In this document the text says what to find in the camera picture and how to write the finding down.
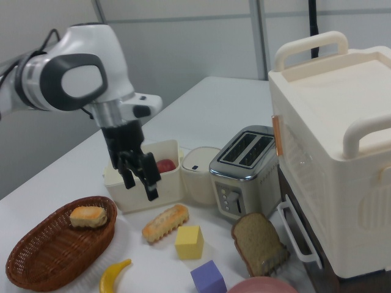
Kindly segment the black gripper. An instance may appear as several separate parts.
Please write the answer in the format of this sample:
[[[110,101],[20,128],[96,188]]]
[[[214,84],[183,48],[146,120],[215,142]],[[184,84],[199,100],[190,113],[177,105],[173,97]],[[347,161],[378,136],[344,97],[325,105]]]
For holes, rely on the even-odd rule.
[[[155,158],[152,153],[143,153],[141,144],[144,141],[140,121],[133,120],[116,127],[102,128],[109,156],[114,169],[120,169],[127,189],[135,186],[132,170],[145,187],[149,201],[159,197],[157,182],[161,180]]]

